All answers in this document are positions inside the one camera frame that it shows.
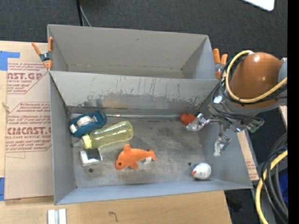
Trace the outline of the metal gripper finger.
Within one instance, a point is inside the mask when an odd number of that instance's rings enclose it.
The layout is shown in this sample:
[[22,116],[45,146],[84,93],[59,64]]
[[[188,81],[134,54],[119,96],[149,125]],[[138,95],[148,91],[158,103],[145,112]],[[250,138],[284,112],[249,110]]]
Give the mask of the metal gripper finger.
[[199,113],[196,118],[186,126],[188,131],[197,132],[200,131],[203,127],[209,125],[209,119],[206,119],[202,113]]
[[217,157],[221,155],[221,152],[228,146],[231,142],[231,138],[225,135],[219,136],[214,143],[214,152],[213,156]]

